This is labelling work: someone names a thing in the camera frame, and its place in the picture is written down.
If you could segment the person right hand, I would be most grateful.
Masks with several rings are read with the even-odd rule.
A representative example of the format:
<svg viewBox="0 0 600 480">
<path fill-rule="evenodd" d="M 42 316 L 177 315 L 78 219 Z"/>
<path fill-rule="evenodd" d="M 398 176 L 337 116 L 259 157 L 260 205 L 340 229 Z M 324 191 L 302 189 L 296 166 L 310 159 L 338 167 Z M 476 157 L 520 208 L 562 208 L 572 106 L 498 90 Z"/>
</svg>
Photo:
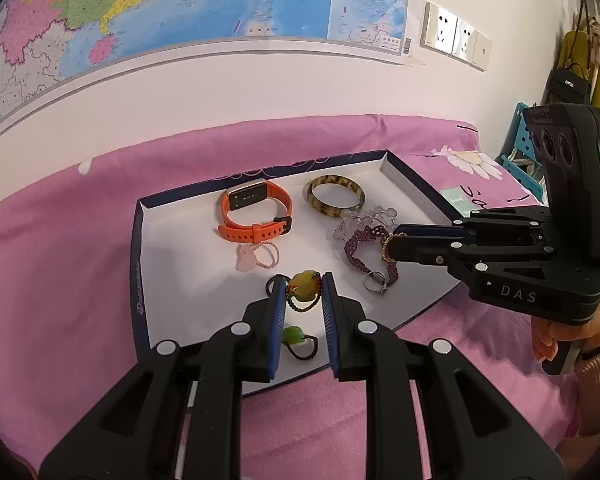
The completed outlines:
<svg viewBox="0 0 600 480">
<path fill-rule="evenodd" d="M 600 348 L 600 303 L 593 317 L 583 325 L 570 326 L 531 318 L 532 349 L 539 362 L 551 361 L 557 356 L 560 342 L 580 342 L 581 350 L 590 352 Z"/>
</svg>

